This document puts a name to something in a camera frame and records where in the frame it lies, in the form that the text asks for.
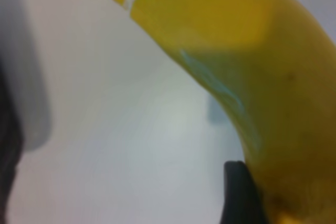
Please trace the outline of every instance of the yellow banana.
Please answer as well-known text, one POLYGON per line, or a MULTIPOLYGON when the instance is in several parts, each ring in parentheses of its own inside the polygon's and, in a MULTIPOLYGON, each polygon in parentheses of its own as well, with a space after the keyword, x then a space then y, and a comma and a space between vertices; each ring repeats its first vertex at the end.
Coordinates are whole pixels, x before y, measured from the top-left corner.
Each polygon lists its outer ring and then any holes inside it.
POLYGON ((336 47, 296 0, 115 0, 223 106, 271 223, 336 223, 336 47))

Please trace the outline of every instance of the dark object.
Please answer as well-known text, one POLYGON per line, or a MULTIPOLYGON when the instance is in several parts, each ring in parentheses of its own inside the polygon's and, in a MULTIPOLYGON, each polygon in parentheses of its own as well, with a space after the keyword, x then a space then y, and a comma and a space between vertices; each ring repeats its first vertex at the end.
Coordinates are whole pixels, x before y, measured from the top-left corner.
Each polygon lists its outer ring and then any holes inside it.
POLYGON ((23 135, 0 69, 0 224, 6 223, 8 198, 23 149, 23 135))
POLYGON ((268 224, 254 181, 243 162, 227 162, 220 224, 268 224))

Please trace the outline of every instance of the brown spot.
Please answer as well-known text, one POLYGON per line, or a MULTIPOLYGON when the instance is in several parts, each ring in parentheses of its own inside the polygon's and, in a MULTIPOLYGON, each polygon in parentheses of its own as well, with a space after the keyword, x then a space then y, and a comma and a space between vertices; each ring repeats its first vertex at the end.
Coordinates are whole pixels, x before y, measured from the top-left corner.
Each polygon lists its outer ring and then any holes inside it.
POLYGON ((287 80, 289 80, 289 81, 295 81, 295 79, 296 79, 296 75, 295 75, 294 72, 289 72, 287 74, 287 80))

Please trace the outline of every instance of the banana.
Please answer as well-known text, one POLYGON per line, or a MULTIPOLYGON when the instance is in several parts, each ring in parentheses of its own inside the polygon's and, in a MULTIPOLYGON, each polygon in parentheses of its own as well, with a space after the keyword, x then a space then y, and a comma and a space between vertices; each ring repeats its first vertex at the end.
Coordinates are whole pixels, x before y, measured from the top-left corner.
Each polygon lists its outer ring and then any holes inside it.
POLYGON ((270 223, 336 223, 336 47, 296 0, 115 0, 223 106, 270 223))

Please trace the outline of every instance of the white wall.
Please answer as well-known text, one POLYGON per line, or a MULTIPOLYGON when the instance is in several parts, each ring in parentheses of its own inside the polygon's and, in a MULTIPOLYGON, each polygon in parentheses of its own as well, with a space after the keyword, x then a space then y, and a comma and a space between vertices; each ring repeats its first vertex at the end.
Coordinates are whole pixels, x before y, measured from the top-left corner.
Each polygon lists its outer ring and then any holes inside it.
MULTIPOLYGON (((49 97, 13 224, 218 223, 240 159, 218 104, 112 0, 22 0, 49 97)), ((302 0, 336 37, 336 0, 302 0)))

